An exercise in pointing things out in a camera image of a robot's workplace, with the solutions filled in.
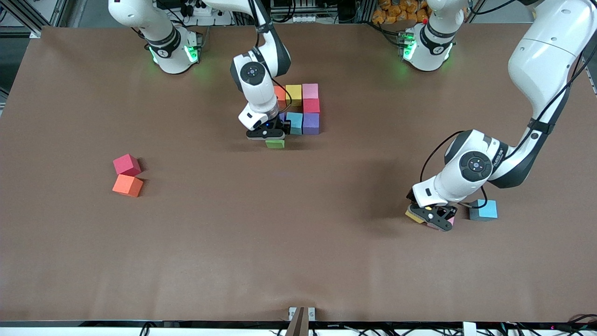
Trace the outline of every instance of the blue cube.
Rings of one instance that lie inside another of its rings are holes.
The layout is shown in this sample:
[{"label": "blue cube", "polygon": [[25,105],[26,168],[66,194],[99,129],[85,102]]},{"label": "blue cube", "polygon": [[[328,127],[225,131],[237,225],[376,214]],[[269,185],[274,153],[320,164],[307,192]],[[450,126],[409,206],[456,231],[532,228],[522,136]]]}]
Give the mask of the blue cube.
[{"label": "blue cube", "polygon": [[[470,205],[480,206],[485,200],[476,200]],[[470,209],[469,218],[471,221],[488,222],[497,219],[497,203],[494,200],[487,200],[487,204],[480,209]]]},{"label": "blue cube", "polygon": [[286,121],[290,121],[290,134],[303,134],[303,114],[297,112],[286,113]]}]

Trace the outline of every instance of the green cube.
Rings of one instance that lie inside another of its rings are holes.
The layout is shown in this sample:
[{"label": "green cube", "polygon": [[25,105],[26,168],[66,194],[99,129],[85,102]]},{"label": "green cube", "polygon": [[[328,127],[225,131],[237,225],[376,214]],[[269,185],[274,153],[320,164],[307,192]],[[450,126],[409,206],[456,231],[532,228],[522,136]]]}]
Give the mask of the green cube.
[{"label": "green cube", "polygon": [[268,148],[284,148],[284,140],[265,140]]}]

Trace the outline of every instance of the pink cube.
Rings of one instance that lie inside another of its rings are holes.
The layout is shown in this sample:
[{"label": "pink cube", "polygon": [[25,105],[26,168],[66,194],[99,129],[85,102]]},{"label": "pink cube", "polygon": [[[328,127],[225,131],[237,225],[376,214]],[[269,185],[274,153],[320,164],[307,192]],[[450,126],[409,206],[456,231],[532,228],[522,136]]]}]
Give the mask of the pink cube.
[{"label": "pink cube", "polygon": [[319,99],[319,86],[317,84],[303,84],[303,99]]},{"label": "pink cube", "polygon": [[303,113],[319,113],[319,99],[303,99]]},{"label": "pink cube", "polygon": [[139,161],[131,154],[121,156],[114,160],[113,163],[116,174],[119,175],[135,176],[141,172]]}]

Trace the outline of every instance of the green light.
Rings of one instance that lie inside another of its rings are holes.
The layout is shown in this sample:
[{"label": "green light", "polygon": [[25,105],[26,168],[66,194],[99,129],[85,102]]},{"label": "green light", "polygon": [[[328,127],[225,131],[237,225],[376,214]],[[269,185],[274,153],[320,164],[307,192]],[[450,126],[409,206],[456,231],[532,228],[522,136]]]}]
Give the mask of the green light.
[{"label": "green light", "polygon": [[410,60],[413,58],[414,50],[417,48],[417,41],[413,41],[406,49],[404,49],[404,59]]},{"label": "green light", "polygon": [[149,51],[151,52],[151,56],[153,56],[153,62],[158,64],[158,60],[155,58],[155,53],[153,52],[153,50],[149,48]]},{"label": "green light", "polygon": [[187,53],[187,56],[189,57],[189,60],[192,63],[197,62],[197,60],[199,59],[198,55],[197,55],[197,49],[195,48],[189,48],[186,45],[184,46],[184,51]]},{"label": "green light", "polygon": [[448,57],[450,56],[450,49],[452,49],[453,45],[454,45],[453,43],[450,43],[450,46],[448,47],[448,50],[446,50],[446,56],[444,57],[444,60],[447,60]]}]

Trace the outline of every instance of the wooden block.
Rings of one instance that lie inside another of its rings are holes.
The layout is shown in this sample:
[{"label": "wooden block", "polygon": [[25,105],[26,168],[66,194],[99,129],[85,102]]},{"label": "wooden block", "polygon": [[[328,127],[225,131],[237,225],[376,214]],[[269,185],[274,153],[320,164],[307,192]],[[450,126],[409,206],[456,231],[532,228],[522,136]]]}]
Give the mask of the wooden block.
[{"label": "wooden block", "polygon": [[290,104],[290,97],[286,95],[286,105],[301,106],[303,104],[303,86],[302,85],[286,85],[286,91],[293,98],[292,104]]},{"label": "wooden block", "polygon": [[284,140],[265,140],[265,145],[268,148],[284,148]]},{"label": "wooden block", "polygon": [[143,181],[139,180],[138,178],[120,174],[116,178],[116,183],[114,184],[112,191],[115,191],[121,195],[137,197],[139,196],[142,186]]},{"label": "wooden block", "polygon": [[303,114],[298,112],[287,112],[286,121],[290,121],[290,134],[303,134]]},{"label": "wooden block", "polygon": [[318,135],[319,134],[319,113],[304,113],[303,114],[303,134]]},{"label": "wooden block", "polygon": [[273,91],[276,93],[276,97],[278,98],[278,106],[280,107],[280,110],[286,108],[286,91],[277,85],[273,87]]},{"label": "wooden block", "polygon": [[317,84],[303,84],[303,100],[319,99],[319,86]]},{"label": "wooden block", "polygon": [[123,155],[116,160],[112,161],[116,174],[136,176],[141,172],[139,167],[139,161],[134,158],[131,154]]},{"label": "wooden block", "polygon": [[[470,205],[480,206],[485,200],[476,200]],[[497,219],[497,203],[494,200],[487,200],[487,205],[480,209],[469,209],[469,218],[471,221],[488,222]]]},{"label": "wooden block", "polygon": [[319,113],[319,99],[303,99],[304,113]]}]

